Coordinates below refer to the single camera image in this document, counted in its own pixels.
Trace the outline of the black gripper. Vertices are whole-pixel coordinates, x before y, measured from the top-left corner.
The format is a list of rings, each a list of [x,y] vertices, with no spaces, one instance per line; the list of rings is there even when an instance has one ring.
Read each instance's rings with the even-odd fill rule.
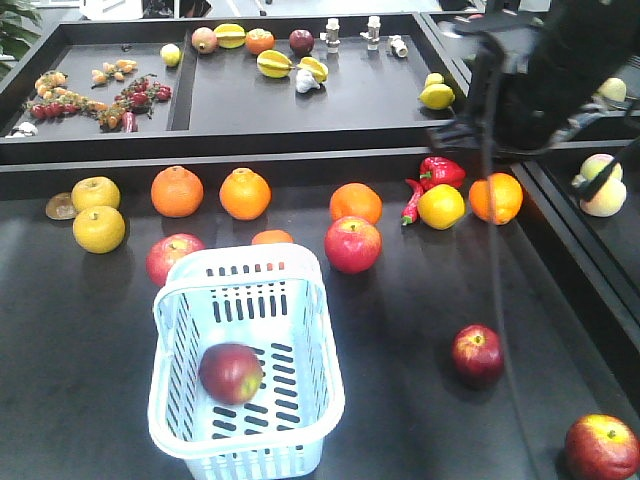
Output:
[[[444,45],[472,55],[472,75],[463,110],[428,130],[428,145],[438,153],[472,151],[491,159],[530,156],[567,135],[575,107],[535,83],[531,67],[543,37],[534,14],[460,16],[441,24]]]

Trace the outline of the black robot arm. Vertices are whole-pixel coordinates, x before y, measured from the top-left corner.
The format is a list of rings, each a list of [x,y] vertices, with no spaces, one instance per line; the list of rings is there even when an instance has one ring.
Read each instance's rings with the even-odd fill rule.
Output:
[[[475,57],[467,101],[428,132],[438,153],[539,152],[574,127],[596,90],[639,51],[636,1],[557,1],[544,20],[487,12],[444,27],[446,44]]]

